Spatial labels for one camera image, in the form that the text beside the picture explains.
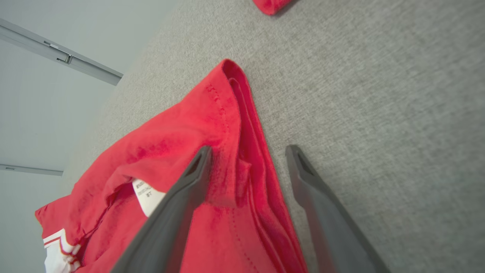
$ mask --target white label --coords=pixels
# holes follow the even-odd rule
[[[147,217],[150,217],[160,201],[164,198],[165,193],[157,191],[140,179],[135,179],[132,184],[143,213],[145,213]]]

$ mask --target stitching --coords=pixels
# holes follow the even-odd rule
[[[253,261],[251,261],[251,259],[248,257],[248,255],[246,254],[246,252],[244,251],[243,249],[243,244],[241,243],[241,238],[239,238],[239,235],[236,231],[236,221],[234,220],[234,208],[231,209],[231,217],[232,217],[232,228],[234,229],[234,232],[233,234],[236,236],[236,239],[237,239],[237,244],[239,246],[239,249],[241,249],[242,253],[244,254],[244,257],[246,258],[246,260],[249,262],[249,264],[251,265],[251,267],[254,269],[254,271],[256,273],[259,273],[258,269],[256,268],[256,266],[254,265]]]
[[[219,94],[217,93],[217,90],[212,86],[212,84],[209,84],[208,86],[208,92],[211,93],[212,91],[214,91],[214,102],[217,104],[217,106],[219,107],[220,109],[220,113],[219,115],[222,117],[222,120],[224,122],[224,125],[225,125],[225,129],[224,129],[224,139],[223,139],[223,145],[221,147],[221,150],[219,152],[219,154],[224,154],[224,151],[226,150],[226,142],[225,142],[225,139],[227,139],[227,135],[229,134],[229,125],[227,123],[227,117],[226,117],[226,110],[222,107],[221,105],[221,98],[219,97]],[[217,166],[218,163],[220,161],[220,156],[216,157],[216,160],[214,162],[214,166]],[[220,178],[220,175],[221,175],[221,170],[218,169],[217,170],[217,173],[215,174],[215,180],[216,181],[219,181],[219,178]],[[211,192],[210,194],[213,194],[215,192],[215,187],[212,187],[211,189]]]

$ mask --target red t-shirt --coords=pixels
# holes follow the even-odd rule
[[[46,267],[108,272],[147,220],[132,180],[167,192],[205,145],[210,183],[180,271],[307,272],[248,81],[230,60],[103,152],[69,196],[36,211]]]
[[[291,0],[253,0],[254,4],[266,15],[274,15]]]

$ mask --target red cloth corner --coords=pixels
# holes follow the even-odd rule
[[[266,15],[275,15],[291,0],[253,0],[254,4]]]
[[[147,220],[132,179],[167,192],[205,145],[213,149],[210,184],[180,271],[307,272],[249,83],[231,60],[104,151],[69,197],[55,201],[68,200],[60,213],[49,214],[53,205],[39,209],[43,238],[65,230],[61,252],[80,261],[76,272],[108,272]]]

